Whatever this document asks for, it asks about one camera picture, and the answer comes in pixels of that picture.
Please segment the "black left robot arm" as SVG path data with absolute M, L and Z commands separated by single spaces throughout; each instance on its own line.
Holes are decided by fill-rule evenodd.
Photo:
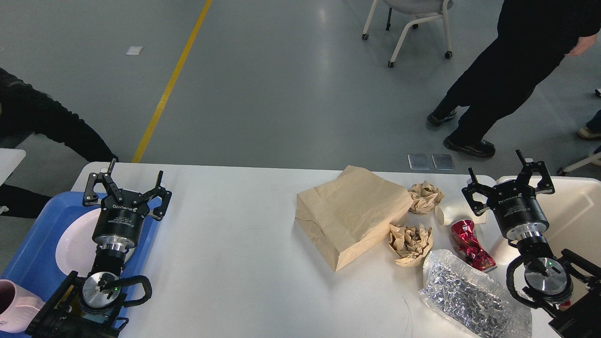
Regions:
M 111 173 L 88 176 L 82 205 L 99 206 L 92 234 L 96 257 L 86 277 L 72 271 L 26 329 L 33 338 L 117 338 L 129 319 L 122 308 L 144 304 L 152 297 L 146 276 L 123 277 L 126 255 L 138 245 L 147 218 L 167 213 L 171 191 L 162 186 L 163 171 L 145 193 L 118 188 Z

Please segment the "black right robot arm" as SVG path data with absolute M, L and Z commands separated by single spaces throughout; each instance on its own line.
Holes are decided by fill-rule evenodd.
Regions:
M 491 210 L 502 236 L 519 255 L 506 273 L 509 293 L 530 308 L 542 308 L 550 327 L 563 338 L 598 338 L 601 270 L 569 249 L 556 257 L 544 237 L 549 221 L 536 197 L 554 194 L 543 161 L 526 160 L 517 150 L 522 169 L 517 178 L 489 187 L 480 184 L 472 168 L 462 192 L 479 216 Z

